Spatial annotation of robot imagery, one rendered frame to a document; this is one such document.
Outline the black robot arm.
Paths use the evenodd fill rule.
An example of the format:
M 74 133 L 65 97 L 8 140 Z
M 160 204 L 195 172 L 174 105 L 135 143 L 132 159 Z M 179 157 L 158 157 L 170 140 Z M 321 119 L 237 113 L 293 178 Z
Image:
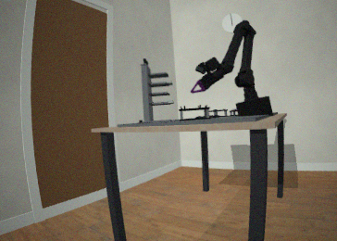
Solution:
M 233 32 L 234 35 L 232 37 L 231 44 L 222 62 L 219 63 L 215 57 L 212 57 L 207 62 L 202 62 L 196 66 L 195 70 L 202 74 L 207 72 L 207 74 L 203 76 L 207 81 L 214 78 L 214 76 L 214 79 L 219 81 L 225 74 L 232 72 L 234 68 L 234 60 L 243 39 L 242 64 L 240 71 L 238 72 L 238 76 L 235 77 L 235 84 L 238 87 L 243 87 L 244 102 L 258 99 L 254 83 L 255 78 L 253 71 L 251 70 L 253 41 L 256 31 L 252 28 L 248 20 L 243 20 L 235 26 Z M 215 71 L 211 73 L 211 70 Z

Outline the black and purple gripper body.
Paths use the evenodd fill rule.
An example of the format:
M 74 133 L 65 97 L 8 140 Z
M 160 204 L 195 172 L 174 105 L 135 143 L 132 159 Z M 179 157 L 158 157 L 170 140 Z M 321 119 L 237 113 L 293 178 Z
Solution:
M 215 76 L 214 76 L 214 78 L 215 78 Z M 207 89 L 207 88 L 209 88 L 212 84 L 214 84 L 217 81 L 214 78 L 212 78 L 211 80 L 207 81 L 205 77 L 202 77 L 202 79 L 200 79 L 200 82 Z

